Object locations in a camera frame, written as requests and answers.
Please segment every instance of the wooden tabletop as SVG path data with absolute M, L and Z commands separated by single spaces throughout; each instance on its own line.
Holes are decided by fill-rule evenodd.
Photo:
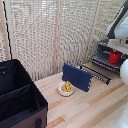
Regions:
M 36 81 L 48 101 L 47 128 L 110 128 L 128 101 L 128 86 L 121 79 L 109 85 L 93 78 L 88 92 L 75 87 L 63 97 L 57 90 L 62 73 Z

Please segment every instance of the small bowl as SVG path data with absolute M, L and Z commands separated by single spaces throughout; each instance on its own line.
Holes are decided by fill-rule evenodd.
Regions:
M 61 87 L 62 87 L 63 85 L 65 85 L 65 82 L 61 82 L 61 83 L 58 84 L 58 91 L 59 91 L 59 93 L 60 93 L 62 96 L 70 96 L 70 95 L 72 95 L 72 93 L 74 92 L 74 86 L 71 84 L 71 86 L 72 86 L 72 91 L 71 91 L 71 92 L 63 92 L 63 91 L 61 90 Z

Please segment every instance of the red object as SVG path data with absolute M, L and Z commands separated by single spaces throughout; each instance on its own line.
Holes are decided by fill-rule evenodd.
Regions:
M 116 64 L 120 58 L 120 55 L 121 55 L 121 52 L 119 51 L 116 51 L 116 53 L 114 53 L 114 51 L 110 51 L 109 62 L 112 64 Z

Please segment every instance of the blue book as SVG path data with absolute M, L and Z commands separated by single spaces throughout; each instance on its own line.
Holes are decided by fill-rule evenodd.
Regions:
M 91 84 L 92 74 L 68 64 L 63 67 L 63 81 L 69 81 L 73 86 L 88 92 Z

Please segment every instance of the black plastic container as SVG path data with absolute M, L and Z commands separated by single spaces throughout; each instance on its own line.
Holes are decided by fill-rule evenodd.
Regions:
M 48 102 L 18 60 L 0 62 L 0 128 L 45 128 Z

